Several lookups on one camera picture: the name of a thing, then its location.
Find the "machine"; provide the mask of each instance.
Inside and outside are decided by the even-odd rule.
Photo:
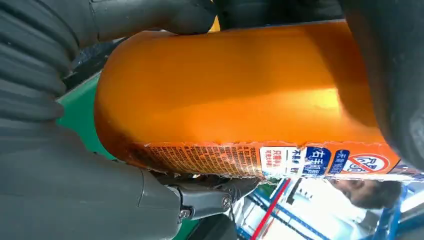
[[[424,171],[424,3],[341,6],[385,140]],[[215,16],[209,0],[0,0],[2,239],[170,239],[182,219],[223,213],[255,188],[255,178],[210,185],[117,164],[55,123],[81,48],[151,28],[202,34]]]

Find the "white label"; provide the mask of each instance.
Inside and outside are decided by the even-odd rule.
[[[295,146],[263,146],[259,149],[262,172],[266,177],[301,176],[307,148]]]

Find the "green surface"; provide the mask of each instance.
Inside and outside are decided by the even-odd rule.
[[[88,150],[114,159],[100,143],[94,125],[93,106],[99,76],[100,74],[94,75],[58,100],[64,106],[65,115],[57,122],[76,131]],[[198,222],[198,220],[184,221],[174,240],[187,239]]]

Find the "blue label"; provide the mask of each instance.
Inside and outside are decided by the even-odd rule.
[[[337,150],[334,155],[334,161],[332,162],[332,165],[330,167],[330,170],[328,171],[329,174],[339,174],[342,172],[343,167],[346,164],[346,161],[348,161],[349,154],[351,152],[349,150]]]
[[[303,174],[323,175],[331,158],[331,152],[325,147],[307,147]]]

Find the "orange canister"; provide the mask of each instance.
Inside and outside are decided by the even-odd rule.
[[[139,33],[107,61],[94,108],[111,154],[159,171],[378,175],[399,161],[343,21]]]

